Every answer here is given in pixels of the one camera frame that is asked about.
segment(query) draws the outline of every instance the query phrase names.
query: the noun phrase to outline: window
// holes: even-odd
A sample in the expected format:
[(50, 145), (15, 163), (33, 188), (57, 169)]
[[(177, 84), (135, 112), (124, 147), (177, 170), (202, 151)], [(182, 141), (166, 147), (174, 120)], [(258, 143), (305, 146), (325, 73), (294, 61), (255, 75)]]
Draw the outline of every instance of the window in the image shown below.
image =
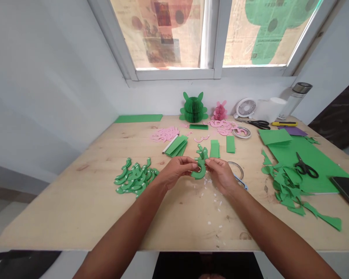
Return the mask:
[(291, 76), (336, 0), (89, 0), (126, 79)]

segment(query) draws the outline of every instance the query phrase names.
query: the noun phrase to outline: bottle cap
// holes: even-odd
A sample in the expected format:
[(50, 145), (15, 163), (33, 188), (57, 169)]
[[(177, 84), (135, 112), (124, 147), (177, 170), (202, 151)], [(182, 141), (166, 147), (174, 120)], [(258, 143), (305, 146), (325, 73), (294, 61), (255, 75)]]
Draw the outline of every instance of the bottle cap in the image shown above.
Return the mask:
[(306, 94), (312, 89), (313, 85), (309, 83), (296, 83), (292, 90), (299, 94)]

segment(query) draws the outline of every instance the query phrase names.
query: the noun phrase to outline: hand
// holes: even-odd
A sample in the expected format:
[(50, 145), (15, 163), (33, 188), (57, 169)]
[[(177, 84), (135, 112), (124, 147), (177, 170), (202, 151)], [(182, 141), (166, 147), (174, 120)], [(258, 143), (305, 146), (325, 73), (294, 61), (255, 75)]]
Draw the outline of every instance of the hand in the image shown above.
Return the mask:
[(181, 176), (190, 176), (197, 169), (198, 163), (194, 159), (186, 156), (173, 157), (154, 181), (164, 184), (170, 190)]
[(230, 194), (239, 184), (229, 164), (218, 158), (206, 159), (207, 171), (211, 174), (214, 185), (223, 195)]

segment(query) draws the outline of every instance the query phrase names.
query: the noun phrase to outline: small fan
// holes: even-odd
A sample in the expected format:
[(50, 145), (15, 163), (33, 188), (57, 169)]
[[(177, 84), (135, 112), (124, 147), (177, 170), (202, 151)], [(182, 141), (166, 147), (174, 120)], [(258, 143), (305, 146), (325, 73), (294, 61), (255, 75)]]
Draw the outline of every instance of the small fan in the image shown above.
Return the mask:
[(234, 114), (235, 119), (238, 117), (249, 117), (251, 119), (251, 115), (253, 115), (256, 110), (256, 101), (251, 98), (243, 98), (237, 102), (235, 109), (237, 111), (237, 113)]

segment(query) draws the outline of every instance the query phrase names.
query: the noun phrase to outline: white container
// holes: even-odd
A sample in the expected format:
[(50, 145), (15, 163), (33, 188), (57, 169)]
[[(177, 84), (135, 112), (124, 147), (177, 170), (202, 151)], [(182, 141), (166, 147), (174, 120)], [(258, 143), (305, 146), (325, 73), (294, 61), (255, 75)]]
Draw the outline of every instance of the white container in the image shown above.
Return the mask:
[(253, 114), (255, 120), (264, 120), (272, 123), (276, 120), (287, 101), (281, 98), (270, 98), (270, 100), (259, 100), (256, 111)]
[(287, 104), (278, 116), (279, 121), (285, 121), (288, 116), (295, 110), (302, 99), (306, 96), (306, 93), (312, 89), (313, 85), (309, 83), (296, 83), (292, 87), (292, 92), (287, 100)]

